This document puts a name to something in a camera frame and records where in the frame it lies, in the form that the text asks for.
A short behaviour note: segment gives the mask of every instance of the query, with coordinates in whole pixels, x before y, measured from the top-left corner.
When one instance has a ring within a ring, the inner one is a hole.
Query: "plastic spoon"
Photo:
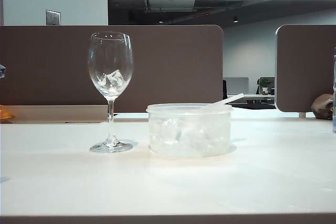
[[[221,105],[224,105],[226,103],[236,101],[236,100],[238,100],[240,98],[243,98],[243,97],[244,97],[244,94],[240,93],[240,94],[234,95],[233,97],[229,97],[229,98],[226,98],[224,100],[221,100],[221,101],[218,101],[218,102],[214,102],[214,103],[205,105],[205,106],[203,106],[201,108],[205,109],[205,108],[209,108],[209,107],[213,107],[213,106],[221,106]]]

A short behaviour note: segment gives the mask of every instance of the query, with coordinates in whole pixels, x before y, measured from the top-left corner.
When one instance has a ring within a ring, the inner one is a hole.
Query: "orange object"
[[[0,105],[0,119],[8,119],[12,117],[13,116],[4,109],[3,105]]]

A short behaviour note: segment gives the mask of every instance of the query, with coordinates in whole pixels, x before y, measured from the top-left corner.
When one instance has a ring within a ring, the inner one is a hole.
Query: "desk surface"
[[[9,179],[1,183],[1,216],[8,223],[18,216],[145,216],[155,223],[149,216],[162,215],[245,223],[244,216],[277,214],[335,221],[332,122],[278,110],[235,108],[232,115],[231,152],[208,158],[150,151],[147,122],[116,123],[117,136],[134,145],[116,154],[88,151],[104,139],[105,123],[2,124],[1,177]]]

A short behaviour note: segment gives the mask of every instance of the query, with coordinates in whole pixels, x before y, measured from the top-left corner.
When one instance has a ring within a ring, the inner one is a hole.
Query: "clear plastic container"
[[[231,105],[167,103],[149,105],[150,148],[174,157],[209,157],[230,146]]]

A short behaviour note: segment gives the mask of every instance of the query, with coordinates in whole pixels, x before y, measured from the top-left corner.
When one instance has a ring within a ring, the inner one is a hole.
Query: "cubicle partition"
[[[7,26],[0,27],[0,63],[7,68],[0,104],[107,104],[88,74],[95,31],[131,37],[134,74],[115,102],[116,112],[222,98],[223,31],[218,26]]]
[[[318,96],[333,92],[336,25],[285,25],[276,40],[276,106],[309,112]]]

